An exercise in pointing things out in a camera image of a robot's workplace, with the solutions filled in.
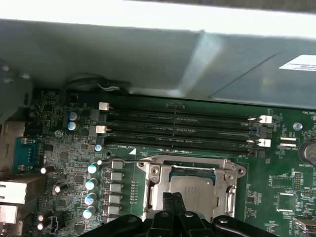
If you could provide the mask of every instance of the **chip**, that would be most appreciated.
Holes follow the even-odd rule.
[[[58,206],[65,207],[66,206],[66,200],[59,200],[58,201]]]
[[[82,129],[81,130],[81,136],[83,136],[83,137],[89,136],[89,130],[86,129],[86,128]]]
[[[87,150],[88,149],[88,145],[82,144],[80,148],[81,148],[81,150]]]
[[[255,198],[254,197],[247,197],[247,203],[254,203]]]
[[[82,184],[83,183],[83,176],[82,175],[76,175],[75,182],[77,184]]]
[[[60,159],[68,159],[68,152],[61,152],[59,154]]]
[[[77,231],[78,233],[84,232],[84,229],[85,225],[75,225],[75,231]]]

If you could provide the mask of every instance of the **wire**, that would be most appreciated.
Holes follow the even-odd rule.
[[[98,86],[104,90],[104,91],[115,91],[115,90],[119,90],[119,87],[117,86],[109,86],[109,87],[103,87],[98,83]]]

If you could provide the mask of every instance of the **black plastic part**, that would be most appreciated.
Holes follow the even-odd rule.
[[[132,237],[141,230],[142,220],[134,215],[124,215],[89,231],[80,237]]]
[[[230,216],[218,216],[214,218],[213,223],[215,229],[224,236],[235,237],[277,237],[262,229],[239,221]]]

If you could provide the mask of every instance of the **blue capacitor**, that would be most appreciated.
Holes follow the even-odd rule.
[[[75,121],[75,120],[78,119],[78,115],[76,114],[76,112],[70,112],[70,113],[68,114],[68,119],[69,119],[70,121]]]
[[[100,152],[100,151],[102,151],[103,147],[101,145],[95,145],[94,149],[96,152]]]
[[[77,125],[76,125],[75,122],[69,122],[67,124],[67,128],[68,128],[69,131],[74,131],[76,129],[76,127],[77,127]]]

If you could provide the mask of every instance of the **small component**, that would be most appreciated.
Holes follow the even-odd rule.
[[[82,216],[84,219],[90,219],[96,212],[96,209],[94,206],[89,206],[87,209],[83,212]]]
[[[69,131],[75,131],[76,129],[78,129],[78,126],[75,122],[69,122],[67,124],[67,128]]]
[[[99,110],[107,111],[110,109],[110,104],[106,102],[99,102]]]
[[[119,206],[108,206],[109,215],[119,215],[120,207]]]
[[[75,231],[77,233],[82,233],[85,230],[85,225],[75,225]]]
[[[97,200],[97,195],[95,193],[89,193],[88,196],[84,198],[84,203],[86,205],[92,205]]]
[[[57,194],[59,194],[61,191],[66,190],[68,187],[69,187],[69,185],[64,183],[64,184],[60,184],[60,185],[56,186],[54,190]]]
[[[50,224],[51,224],[50,218],[44,219],[41,223],[38,224],[38,230],[41,231],[45,229],[47,226],[49,226]]]
[[[88,182],[85,184],[85,188],[87,190],[92,190],[98,185],[98,180],[95,178],[90,179]]]
[[[55,172],[55,167],[53,165],[49,165],[46,167],[43,167],[42,169],[40,169],[40,173],[41,174],[48,174],[48,173],[52,173]]]
[[[83,183],[83,180],[84,180],[84,178],[83,178],[82,175],[76,175],[76,176],[75,176],[75,182],[76,182],[77,184],[82,184],[82,183]]]
[[[112,172],[111,173],[111,180],[112,181],[122,181],[123,180],[123,174],[119,172]]]
[[[66,206],[66,200],[58,200],[58,206],[65,207]]]
[[[259,139],[258,140],[258,146],[259,147],[271,147],[271,140],[270,139]]]
[[[120,204],[121,196],[119,195],[110,195],[109,203]]]
[[[121,193],[122,184],[110,184],[110,192]]]
[[[296,122],[293,124],[293,129],[295,131],[301,131],[303,129],[303,125],[300,122]]]
[[[247,197],[247,203],[253,204],[254,202],[255,202],[255,198],[254,197]]]
[[[316,165],[316,141],[303,143],[299,148],[298,154],[303,162]]]
[[[272,116],[261,115],[259,122],[260,123],[265,123],[265,124],[271,124],[272,123]]]
[[[94,146],[94,150],[95,150],[96,152],[101,152],[101,151],[103,150],[103,147],[102,147],[101,145],[95,145],[95,146]]]
[[[82,144],[82,145],[80,146],[80,149],[81,149],[81,150],[87,150],[87,149],[88,149],[88,145],[87,145],[87,144]]]
[[[42,222],[43,220],[45,220],[45,219],[51,217],[52,214],[53,214],[53,211],[52,211],[52,210],[47,210],[46,212],[44,212],[44,213],[42,213],[42,214],[40,214],[40,215],[38,216],[38,220]]]
[[[107,129],[106,126],[103,126],[103,125],[96,125],[96,126],[95,126],[95,132],[96,132],[96,133],[105,134],[105,133],[107,133],[108,131],[111,131],[111,129]]]
[[[25,204],[41,197],[46,188],[46,175],[19,175],[0,181],[1,202]]]
[[[56,130],[54,135],[56,138],[61,138],[64,135],[64,132],[62,130]]]
[[[117,160],[114,160],[112,161],[112,165],[111,165],[111,168],[112,169],[123,169],[123,162],[122,161],[117,161]]]
[[[114,218],[114,217],[108,217],[107,221],[110,222],[110,221],[113,221],[113,220],[115,220],[115,219],[116,219],[116,218]]]
[[[46,152],[53,152],[54,146],[52,144],[45,144],[44,145],[44,151]]]
[[[51,217],[51,230],[50,234],[56,235],[59,230],[66,226],[66,211],[57,211],[54,216]]]
[[[316,220],[293,217],[294,224],[307,233],[316,233]]]
[[[97,163],[92,163],[91,165],[88,166],[88,173],[89,174],[94,174],[97,172],[99,169],[99,165]]]
[[[295,207],[295,195],[279,193],[277,196],[276,210],[282,212],[293,212]]]
[[[76,120],[79,119],[79,116],[77,115],[76,112],[70,112],[70,113],[68,114],[68,119],[69,119],[70,121],[76,121]]]

